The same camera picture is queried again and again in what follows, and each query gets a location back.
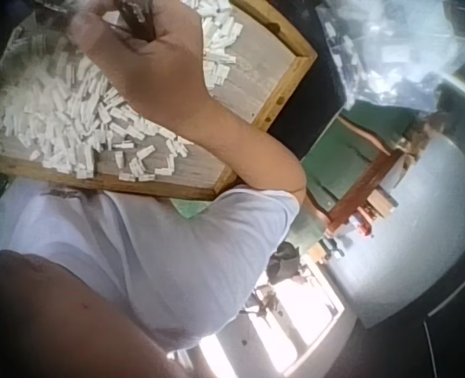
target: clear plastic bag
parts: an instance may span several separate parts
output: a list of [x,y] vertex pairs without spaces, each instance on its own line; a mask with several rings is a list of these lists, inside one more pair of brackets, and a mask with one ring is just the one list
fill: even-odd
[[465,63],[441,0],[341,0],[316,8],[345,87],[364,100],[432,113],[443,75]]

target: fingers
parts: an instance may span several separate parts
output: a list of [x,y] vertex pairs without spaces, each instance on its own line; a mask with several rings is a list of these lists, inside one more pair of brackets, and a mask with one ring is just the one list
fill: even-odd
[[79,13],[69,28],[71,39],[116,84],[131,71],[138,57],[93,13]]
[[180,0],[153,0],[153,23],[157,35],[185,35],[201,30],[199,14]]

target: sleeve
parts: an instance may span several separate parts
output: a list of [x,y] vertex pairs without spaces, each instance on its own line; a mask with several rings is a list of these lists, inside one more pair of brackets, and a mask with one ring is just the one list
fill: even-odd
[[187,220],[153,198],[110,195],[128,235],[132,308],[197,341],[236,318],[300,209],[284,191],[236,187]]
[[219,331],[238,315],[255,283],[267,268],[270,256],[286,238],[300,209],[284,191],[255,191],[238,187],[218,197],[192,220],[195,256],[207,268],[201,279],[207,292],[197,293],[215,318],[206,333]]

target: skin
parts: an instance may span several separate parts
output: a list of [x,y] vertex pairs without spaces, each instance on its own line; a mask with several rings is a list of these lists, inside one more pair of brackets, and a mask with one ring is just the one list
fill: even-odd
[[[131,39],[93,0],[70,26],[78,47],[139,113],[194,141],[250,187],[291,193],[301,204],[299,161],[271,136],[215,101],[202,72],[199,16],[179,0],[154,0],[157,39]],[[0,356],[20,376],[186,376],[114,306],[62,267],[37,256],[0,252]]]
[[0,252],[0,355],[27,376],[187,377],[67,270],[12,251]]

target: wooden frame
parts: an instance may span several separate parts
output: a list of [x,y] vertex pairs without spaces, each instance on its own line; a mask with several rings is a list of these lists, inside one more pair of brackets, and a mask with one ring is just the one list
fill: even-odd
[[[288,68],[288,71],[278,82],[277,87],[273,90],[252,123],[254,128],[266,132],[288,99],[295,92],[305,74],[312,67],[318,54],[302,34],[267,0],[231,0],[231,4],[237,6],[258,23],[265,26],[295,55],[295,59]],[[214,187],[216,195],[229,189],[237,180],[238,176],[231,168],[226,166],[216,181]]]
[[[267,0],[231,0],[231,3],[265,26],[295,55],[293,63],[278,82],[253,121],[253,127],[266,132],[307,71],[311,68],[317,58],[317,54],[299,31],[271,6]],[[225,166],[220,177],[215,182],[214,188],[190,187],[157,181],[128,183],[119,181],[116,176],[101,173],[90,180],[78,180],[70,175],[61,174],[49,169],[43,171],[40,164],[32,161],[22,161],[4,156],[0,156],[0,173],[35,180],[47,180],[72,187],[205,201],[213,200],[220,193],[228,189],[237,179],[236,174],[229,167]]]
[[[370,202],[372,194],[379,192],[374,196],[375,202],[380,202],[382,212],[387,215],[391,213],[392,208],[396,207],[394,199],[387,198],[387,194],[380,193],[379,184],[386,177],[393,166],[404,156],[402,150],[391,150],[375,133],[368,131],[365,128],[354,124],[343,116],[338,116],[337,119],[343,123],[351,132],[356,133],[361,138],[367,140],[372,146],[378,150],[378,156],[362,173],[360,178],[349,188],[345,195],[338,199],[330,211],[325,211],[318,202],[314,199],[311,192],[308,190],[308,195],[304,201],[304,207],[314,217],[320,221],[322,218],[327,223],[326,232],[334,235],[339,231],[339,228],[348,222],[348,219],[356,212],[362,209],[366,202]],[[325,263],[327,252],[322,246],[321,240],[308,249],[308,254],[314,262],[322,261]]]

